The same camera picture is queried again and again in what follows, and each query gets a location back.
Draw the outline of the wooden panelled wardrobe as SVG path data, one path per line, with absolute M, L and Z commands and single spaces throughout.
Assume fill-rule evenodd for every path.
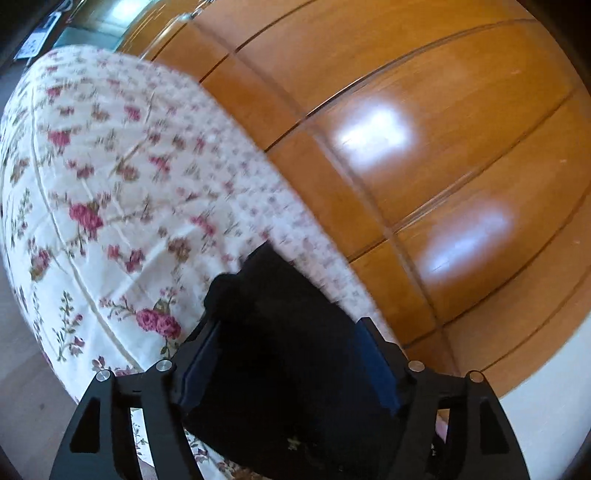
M 266 151 L 408 355 L 524 384 L 590 310 L 590 95 L 516 1 L 157 1 L 122 52 Z

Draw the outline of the floral quilted bedspread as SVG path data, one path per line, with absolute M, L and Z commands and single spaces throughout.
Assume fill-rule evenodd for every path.
M 214 278 L 270 243 L 352 319 L 378 317 L 349 256 L 377 224 L 339 176 L 297 159 L 297 193 L 193 79 L 92 46 L 49 52 L 1 120 L 1 253 L 47 363 L 94 375 L 176 352 Z

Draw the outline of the black embroidered pants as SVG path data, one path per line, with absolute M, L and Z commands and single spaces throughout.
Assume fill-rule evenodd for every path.
M 270 479 L 381 479 L 403 406 L 374 335 L 270 245 L 204 300 L 216 324 L 185 383 L 188 432 Z

